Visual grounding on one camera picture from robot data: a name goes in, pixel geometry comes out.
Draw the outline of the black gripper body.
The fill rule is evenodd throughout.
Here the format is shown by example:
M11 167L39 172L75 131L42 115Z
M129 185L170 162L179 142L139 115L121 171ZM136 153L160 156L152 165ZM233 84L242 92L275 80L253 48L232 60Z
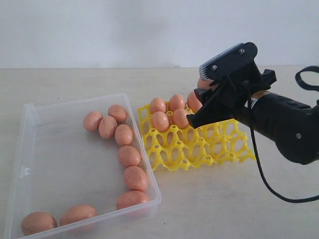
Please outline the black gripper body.
M275 71L266 69L261 74L261 82L258 83L246 81L236 86L231 80L215 81L212 86L218 86L215 90L213 89L216 97L208 102L201 102L202 107L213 105L224 111L224 120L233 119L235 113L245 106L251 93L270 89L276 80Z

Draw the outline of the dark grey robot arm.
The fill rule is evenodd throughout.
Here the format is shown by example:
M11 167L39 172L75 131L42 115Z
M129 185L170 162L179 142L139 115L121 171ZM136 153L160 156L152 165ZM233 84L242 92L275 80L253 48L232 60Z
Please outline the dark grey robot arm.
M235 119L272 140L289 161L307 165L319 159L319 107L269 92L273 70L253 77L227 75L216 90L195 90L202 108L187 120L193 128Z

